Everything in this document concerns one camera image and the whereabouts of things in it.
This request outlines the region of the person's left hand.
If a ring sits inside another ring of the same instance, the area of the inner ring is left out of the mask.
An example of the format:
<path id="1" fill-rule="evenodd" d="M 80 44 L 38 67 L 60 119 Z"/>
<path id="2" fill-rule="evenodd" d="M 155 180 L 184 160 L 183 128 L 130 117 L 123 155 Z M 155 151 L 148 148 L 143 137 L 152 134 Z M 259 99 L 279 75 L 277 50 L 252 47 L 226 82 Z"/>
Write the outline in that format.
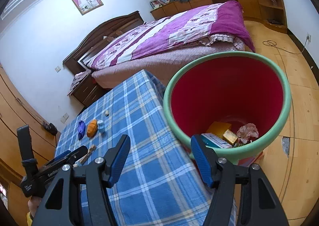
<path id="1" fill-rule="evenodd" d="M 30 215 L 32 217 L 35 216 L 35 213 L 40 205 L 42 201 L 42 198 L 40 197 L 37 197 L 37 196 L 32 196 L 29 201 L 28 201 L 28 208 L 29 208 L 29 212 L 30 212 Z"/>

